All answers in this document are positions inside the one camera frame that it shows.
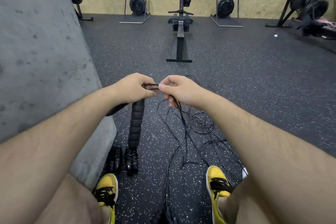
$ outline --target yellow sneaker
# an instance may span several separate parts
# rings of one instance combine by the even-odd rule
[[[206,174],[206,179],[207,189],[211,197],[212,204],[212,223],[226,224],[218,212],[217,201],[219,197],[229,197],[233,188],[219,167],[210,166]]]
[[[106,205],[111,213],[109,224],[115,224],[115,204],[118,198],[118,180],[114,174],[104,175],[97,184],[94,192],[99,206]]]

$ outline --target thigh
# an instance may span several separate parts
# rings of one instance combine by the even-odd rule
[[[251,176],[238,184],[226,201],[224,217],[228,224],[283,224]]]
[[[67,174],[35,224],[100,224],[102,211],[92,193]]]

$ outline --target concrete pillar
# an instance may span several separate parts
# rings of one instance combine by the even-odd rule
[[[0,143],[102,87],[71,0],[0,0],[0,25]],[[115,135],[104,118],[70,168],[90,189]]]

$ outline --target speckled rubber flooring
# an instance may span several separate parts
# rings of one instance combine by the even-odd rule
[[[265,28],[265,20],[242,19],[243,28],[220,28],[210,18],[194,18],[186,33],[192,63],[169,63],[176,55],[176,33],[169,17],[151,16],[143,25],[119,24],[118,15],[93,15],[81,22],[101,82],[110,85],[139,72],[160,82],[169,74],[192,74],[241,108],[336,156],[336,43],[299,37],[298,32]],[[167,161],[177,142],[157,114],[162,96],[146,101],[140,173],[119,177],[117,223],[149,223],[161,207]],[[165,103],[161,106],[165,112]],[[127,145],[131,106],[114,116],[116,140]],[[182,125],[169,120],[182,137]],[[199,147],[208,138],[192,136]],[[218,164],[214,152],[209,162]],[[237,171],[221,156],[231,171]],[[191,144],[188,160],[201,163]],[[205,185],[206,165],[186,165],[180,154],[171,166],[172,194],[180,223],[212,223]]]

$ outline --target hand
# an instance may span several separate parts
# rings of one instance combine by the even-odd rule
[[[172,95],[177,101],[201,109],[207,94],[206,89],[197,85],[185,76],[170,75],[159,84],[159,89],[164,92],[164,98],[169,101],[169,106],[176,106]]]
[[[111,85],[118,94],[120,104],[137,102],[143,98],[154,97],[156,91],[146,90],[142,87],[144,83],[155,83],[154,80],[146,75],[134,73],[122,78],[120,81]]]

